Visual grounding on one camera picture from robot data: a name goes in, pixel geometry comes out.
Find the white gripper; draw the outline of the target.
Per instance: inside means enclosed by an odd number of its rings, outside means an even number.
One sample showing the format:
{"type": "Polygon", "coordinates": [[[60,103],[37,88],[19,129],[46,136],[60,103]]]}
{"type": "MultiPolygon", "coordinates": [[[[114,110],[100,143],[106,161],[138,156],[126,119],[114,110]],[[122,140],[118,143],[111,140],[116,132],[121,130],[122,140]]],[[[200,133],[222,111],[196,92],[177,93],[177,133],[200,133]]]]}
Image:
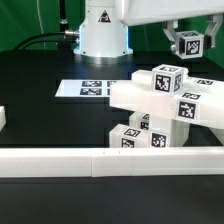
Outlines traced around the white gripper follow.
{"type": "Polygon", "coordinates": [[[216,34],[223,23],[224,0],[115,0],[115,5],[117,18],[128,26],[165,21],[162,28],[173,54],[179,51],[177,20],[208,15],[204,50],[215,47],[216,34]]]}

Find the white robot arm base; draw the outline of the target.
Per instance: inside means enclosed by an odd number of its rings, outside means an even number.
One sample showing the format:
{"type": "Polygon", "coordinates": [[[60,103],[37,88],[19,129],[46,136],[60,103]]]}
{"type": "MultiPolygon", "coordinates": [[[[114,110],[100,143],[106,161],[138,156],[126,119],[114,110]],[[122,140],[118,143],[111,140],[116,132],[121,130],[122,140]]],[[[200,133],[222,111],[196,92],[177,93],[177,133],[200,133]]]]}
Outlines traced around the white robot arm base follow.
{"type": "Polygon", "coordinates": [[[75,59],[91,64],[118,64],[132,59],[128,27],[116,15],[115,0],[85,0],[75,59]]]}

